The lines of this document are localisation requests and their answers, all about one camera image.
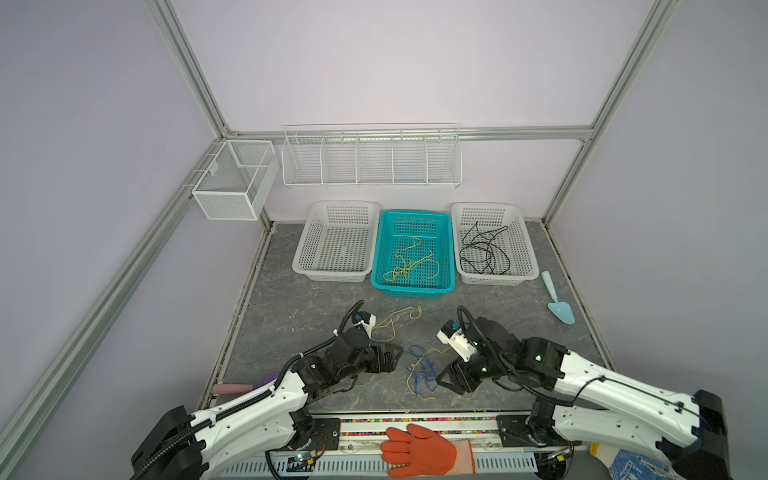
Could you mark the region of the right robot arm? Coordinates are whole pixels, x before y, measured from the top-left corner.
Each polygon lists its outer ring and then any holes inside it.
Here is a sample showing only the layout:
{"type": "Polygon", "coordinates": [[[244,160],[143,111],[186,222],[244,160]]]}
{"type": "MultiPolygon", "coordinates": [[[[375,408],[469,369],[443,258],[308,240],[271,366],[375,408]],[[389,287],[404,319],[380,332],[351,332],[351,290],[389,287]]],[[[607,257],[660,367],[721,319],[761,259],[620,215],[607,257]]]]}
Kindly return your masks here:
{"type": "Polygon", "coordinates": [[[439,386],[463,395],[485,380],[509,380],[534,396],[528,415],[498,419],[505,447],[610,445],[683,479],[731,476],[723,402],[709,391],[688,395],[645,384],[556,342],[519,339],[463,306],[437,337],[457,355],[438,375],[439,386]]]}

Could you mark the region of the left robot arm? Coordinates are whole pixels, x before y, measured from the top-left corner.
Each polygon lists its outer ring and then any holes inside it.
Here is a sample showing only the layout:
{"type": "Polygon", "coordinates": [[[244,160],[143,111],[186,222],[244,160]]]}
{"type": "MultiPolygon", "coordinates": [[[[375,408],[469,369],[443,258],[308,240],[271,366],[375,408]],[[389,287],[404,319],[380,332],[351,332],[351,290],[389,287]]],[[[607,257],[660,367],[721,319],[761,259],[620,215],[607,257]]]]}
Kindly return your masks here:
{"type": "Polygon", "coordinates": [[[353,304],[333,335],[290,357],[272,381],[220,406],[167,411],[131,457],[135,479],[214,479],[257,454],[308,446],[319,433],[310,404],[344,381],[396,370],[404,353],[373,339],[376,318],[353,304]]]}

